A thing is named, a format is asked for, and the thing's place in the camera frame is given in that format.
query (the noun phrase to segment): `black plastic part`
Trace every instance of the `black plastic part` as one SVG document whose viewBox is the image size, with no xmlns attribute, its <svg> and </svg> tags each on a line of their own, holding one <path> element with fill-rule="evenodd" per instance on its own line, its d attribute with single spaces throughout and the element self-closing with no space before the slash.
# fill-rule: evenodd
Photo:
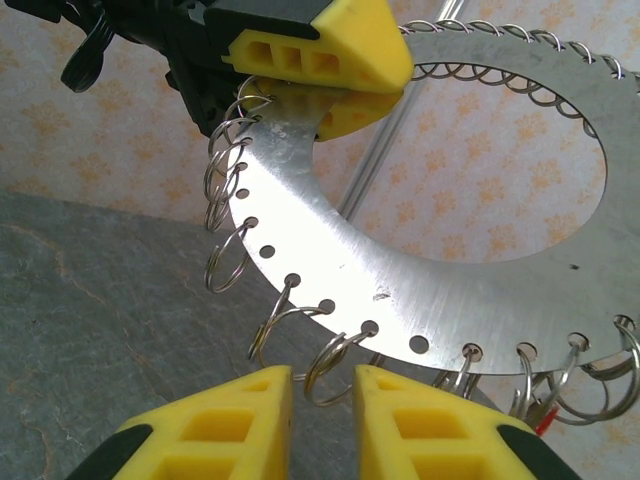
<svg viewBox="0 0 640 480">
<path fill-rule="evenodd" d="M 238 35 L 252 29 L 317 39 L 311 22 L 333 1 L 344 0 L 5 1 L 51 21 L 62 15 L 87 33 L 62 75 L 75 92 L 85 91 L 98 78 L 113 32 L 157 50 L 168 60 L 169 85 L 180 91 L 200 132 L 210 136 L 247 78 L 221 59 Z M 111 32 L 100 25 L 102 13 Z"/>
<path fill-rule="evenodd" d="M 500 425 L 498 433 L 536 480 L 581 480 L 540 437 L 511 425 Z"/>
<path fill-rule="evenodd" d="M 229 55 L 229 45 L 245 29 L 276 33 L 288 37 L 317 40 L 318 31 L 311 22 L 333 0 L 217 0 L 205 10 L 204 22 L 218 57 Z"/>
<path fill-rule="evenodd" d="M 66 480 L 112 480 L 153 432 L 136 425 L 107 438 Z"/>
<path fill-rule="evenodd" d="M 75 93 L 88 90 L 100 76 L 104 52 L 114 35 L 106 14 L 102 12 L 87 38 L 64 67 L 60 76 L 62 83 Z"/>
</svg>

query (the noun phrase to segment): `metal rod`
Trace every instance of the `metal rod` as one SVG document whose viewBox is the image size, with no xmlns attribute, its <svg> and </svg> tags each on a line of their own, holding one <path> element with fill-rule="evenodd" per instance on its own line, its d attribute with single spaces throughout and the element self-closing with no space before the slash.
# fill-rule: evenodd
<svg viewBox="0 0 640 480">
<path fill-rule="evenodd" d="M 456 19 L 461 15 L 466 3 L 465 0 L 445 0 L 440 7 L 436 20 Z M 358 213 L 358 209 L 367 196 L 371 185 L 373 185 L 398 132 L 416 104 L 423 86 L 423 81 L 411 82 L 405 89 L 405 94 L 398 105 L 378 127 L 373 142 L 369 145 L 362 160 L 356 167 L 353 178 L 349 182 L 349 186 L 338 206 L 338 212 L 346 220 L 353 220 Z"/>
</svg>

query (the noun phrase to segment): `yellow rubber pad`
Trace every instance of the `yellow rubber pad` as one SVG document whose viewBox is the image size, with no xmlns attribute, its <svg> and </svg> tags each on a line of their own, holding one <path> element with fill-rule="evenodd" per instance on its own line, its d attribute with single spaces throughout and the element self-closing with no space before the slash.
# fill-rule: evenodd
<svg viewBox="0 0 640 480">
<path fill-rule="evenodd" d="M 260 92 L 269 95 L 274 92 L 274 88 L 286 88 L 284 82 L 276 82 L 269 78 L 258 79 Z M 260 93 L 255 85 L 250 85 L 246 89 L 247 95 Z M 402 91 L 398 93 L 366 93 L 350 91 L 342 95 L 340 99 L 333 103 L 318 127 L 318 142 L 326 142 L 350 133 L 356 132 L 364 127 L 387 116 L 393 107 L 402 98 Z M 251 101 L 243 104 L 251 109 Z"/>
<path fill-rule="evenodd" d="M 361 480 L 535 480 L 496 430 L 519 420 L 368 365 L 353 393 Z"/>
<path fill-rule="evenodd" d="M 271 367 L 128 420 L 153 433 L 114 480 L 286 480 L 289 367 Z"/>
<path fill-rule="evenodd" d="M 318 40 L 244 30 L 223 61 L 240 73 L 360 92 L 399 93 L 411 79 L 386 0 L 334 0 L 311 25 Z"/>
</svg>

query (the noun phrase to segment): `clamp jaw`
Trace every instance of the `clamp jaw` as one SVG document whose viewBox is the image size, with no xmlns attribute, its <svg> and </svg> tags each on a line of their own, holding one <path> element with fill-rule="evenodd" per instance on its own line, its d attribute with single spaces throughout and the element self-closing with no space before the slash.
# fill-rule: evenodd
<svg viewBox="0 0 640 480">
<path fill-rule="evenodd" d="M 5 2 L 50 22 L 64 17 L 84 30 L 87 38 L 61 77 L 74 92 L 98 79 L 116 34 L 158 51 L 168 60 L 167 82 L 206 136 L 249 75 L 380 94 L 384 111 L 372 123 L 388 113 L 389 98 L 392 104 L 400 98 L 413 70 L 386 0 Z"/>
<path fill-rule="evenodd" d="M 370 365 L 354 377 L 361 480 L 580 480 L 519 420 Z M 128 420 L 67 480 L 286 480 L 292 420 L 291 368 L 270 367 Z"/>
</svg>

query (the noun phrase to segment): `circular hole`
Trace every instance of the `circular hole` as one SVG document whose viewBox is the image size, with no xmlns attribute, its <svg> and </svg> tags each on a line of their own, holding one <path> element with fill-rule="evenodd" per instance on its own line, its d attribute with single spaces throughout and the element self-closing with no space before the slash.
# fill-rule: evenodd
<svg viewBox="0 0 640 480">
<path fill-rule="evenodd" d="M 587 350 L 589 350 L 589 347 L 591 347 L 591 345 L 589 344 L 589 339 L 578 332 L 570 334 L 567 337 L 567 341 L 572 347 L 577 346 L 581 352 L 586 352 Z"/>
<path fill-rule="evenodd" d="M 613 321 L 628 328 L 632 332 L 636 329 L 636 322 L 627 315 L 616 315 L 616 318 Z"/>
<path fill-rule="evenodd" d="M 380 331 L 380 327 L 373 320 L 367 320 L 366 322 L 363 322 L 362 325 L 360 326 L 360 331 L 362 331 L 363 333 L 370 332 L 371 336 L 374 337 Z"/>
<path fill-rule="evenodd" d="M 260 256 L 262 258 L 271 258 L 276 254 L 276 249 L 271 245 L 265 245 L 260 249 Z"/>
<path fill-rule="evenodd" d="M 409 340 L 409 348 L 414 353 L 427 353 L 429 350 L 429 340 L 420 335 L 416 335 Z"/>
<path fill-rule="evenodd" d="M 519 343 L 516 347 L 516 351 L 521 351 L 522 353 L 524 353 L 525 357 L 527 357 L 530 362 L 533 362 L 536 358 L 538 358 L 538 349 L 527 342 Z"/>
<path fill-rule="evenodd" d="M 482 66 L 471 72 L 488 83 L 503 80 L 501 72 Z M 441 66 L 435 73 L 446 70 Z M 459 74 L 470 75 L 469 68 Z M 542 252 L 588 221 L 604 192 L 606 164 L 598 140 L 584 133 L 582 118 L 539 107 L 504 86 L 428 83 L 429 93 L 407 114 L 411 129 L 398 134 L 353 227 L 407 254 L 482 264 Z M 533 88 L 523 77 L 509 85 Z M 544 87 L 532 96 L 555 100 Z M 451 105 L 455 115 L 445 119 L 442 108 Z M 566 102 L 560 108 L 568 116 L 579 114 Z M 436 140 L 427 145 L 415 135 Z M 340 141 L 314 144 L 313 171 L 329 201 L 339 205 L 343 180 L 332 159 L 343 156 L 357 165 L 365 149 L 358 141 L 334 142 Z M 575 158 L 581 159 L 581 175 L 571 173 Z M 572 207 L 559 212 L 559 203 Z"/>
<path fill-rule="evenodd" d="M 244 223 L 249 228 L 255 228 L 255 227 L 258 226 L 258 223 L 260 223 L 260 221 L 256 217 L 247 217 L 247 219 L 244 221 Z"/>
<path fill-rule="evenodd" d="M 302 282 L 302 279 L 300 278 L 300 275 L 298 275 L 297 273 L 290 273 L 289 275 L 284 277 L 284 282 L 291 285 L 291 288 L 296 288 L 298 285 L 300 285 L 300 282 Z"/>
<path fill-rule="evenodd" d="M 467 343 L 462 347 L 462 355 L 464 355 L 465 358 L 471 356 L 471 361 L 473 363 L 477 363 L 482 360 L 484 353 L 479 345 L 476 345 L 475 343 Z"/>
<path fill-rule="evenodd" d="M 333 313 L 336 311 L 336 302 L 333 300 L 325 299 L 318 304 L 318 308 L 321 308 L 327 314 Z"/>
</svg>

